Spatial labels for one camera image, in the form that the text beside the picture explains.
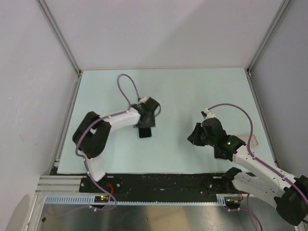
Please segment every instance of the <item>white table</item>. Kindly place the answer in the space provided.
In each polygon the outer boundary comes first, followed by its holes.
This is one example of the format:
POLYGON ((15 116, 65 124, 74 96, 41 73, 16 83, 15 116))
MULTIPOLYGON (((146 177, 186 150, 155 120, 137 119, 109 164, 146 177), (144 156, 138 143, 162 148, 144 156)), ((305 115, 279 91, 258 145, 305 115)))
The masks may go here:
MULTIPOLYGON (((82 158, 75 156, 72 136, 87 112, 107 115, 127 108, 117 88, 119 74, 130 75, 142 96, 151 96, 162 107, 152 128, 152 137, 138 138, 138 130, 126 127, 108 138, 101 154, 109 173, 202 173, 224 172, 238 166, 216 160, 212 147, 196 147, 187 141, 195 123, 202 122, 201 111, 218 103, 233 103, 245 109, 254 122, 259 143, 253 150, 270 163, 269 149, 260 117, 242 68, 144 69, 84 71, 68 127, 58 173, 85 173, 82 158)), ((131 82, 123 77, 121 86, 132 103, 137 97, 131 82)), ((236 108, 213 109, 228 134, 249 134, 245 115, 236 108)))

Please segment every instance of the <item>reflective metal surface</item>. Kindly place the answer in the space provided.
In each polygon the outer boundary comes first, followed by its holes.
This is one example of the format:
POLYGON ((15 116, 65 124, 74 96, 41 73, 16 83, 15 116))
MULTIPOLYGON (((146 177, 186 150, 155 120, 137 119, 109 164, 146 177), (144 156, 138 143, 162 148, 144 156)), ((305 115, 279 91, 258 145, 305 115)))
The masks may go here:
MULTIPOLYGON (((252 210, 264 231, 294 231, 268 204, 252 200, 252 210)), ((54 214, 80 205, 47 205, 54 214)), ((39 231, 255 231, 247 212, 221 206, 124 206, 108 212, 82 209, 61 218, 46 216, 39 231)))

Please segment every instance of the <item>white wall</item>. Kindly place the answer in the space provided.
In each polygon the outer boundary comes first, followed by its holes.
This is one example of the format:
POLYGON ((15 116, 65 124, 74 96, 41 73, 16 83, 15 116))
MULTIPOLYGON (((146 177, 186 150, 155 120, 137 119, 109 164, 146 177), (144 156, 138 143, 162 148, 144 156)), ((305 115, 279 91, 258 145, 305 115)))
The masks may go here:
POLYGON ((252 72, 278 161, 308 176, 308 1, 291 5, 252 72))
POLYGON ((2 0, 0 31, 0 230, 17 231, 76 76, 34 0, 2 0))
POLYGON ((81 69, 247 67, 282 0, 46 0, 81 69))

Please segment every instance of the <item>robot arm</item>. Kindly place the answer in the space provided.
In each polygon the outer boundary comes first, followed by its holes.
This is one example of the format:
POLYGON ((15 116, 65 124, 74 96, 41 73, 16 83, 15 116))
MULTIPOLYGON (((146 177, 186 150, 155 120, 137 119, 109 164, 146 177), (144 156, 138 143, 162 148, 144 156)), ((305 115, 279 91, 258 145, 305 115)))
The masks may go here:
POLYGON ((212 112, 204 110, 202 115, 203 122, 196 124, 187 140, 196 146, 210 145, 214 147, 215 158, 229 159, 248 169, 255 177, 233 167, 226 172, 224 178, 231 181, 236 189, 253 194, 273 206, 279 215, 290 224, 299 225, 308 214, 308 205, 295 188, 284 179, 288 178, 307 197, 308 178, 305 176, 296 178, 262 160, 257 154, 254 153, 252 156, 247 151, 243 140, 236 136, 227 135, 221 122, 212 112), (275 174, 256 158, 282 173, 284 178, 275 174))
MULTIPOLYGON (((141 98, 137 104, 133 104, 127 111, 115 113, 113 116, 104 116, 105 119, 93 126, 86 134, 79 150, 83 152, 89 172, 95 181, 101 180, 106 174, 101 153, 105 148, 109 133, 127 126, 134 126, 139 129, 155 127, 154 112, 158 106, 159 103, 151 97, 141 98)), ((95 112, 87 113, 73 135, 73 142, 76 145, 90 124, 99 118, 102 118, 102 116, 95 112)))

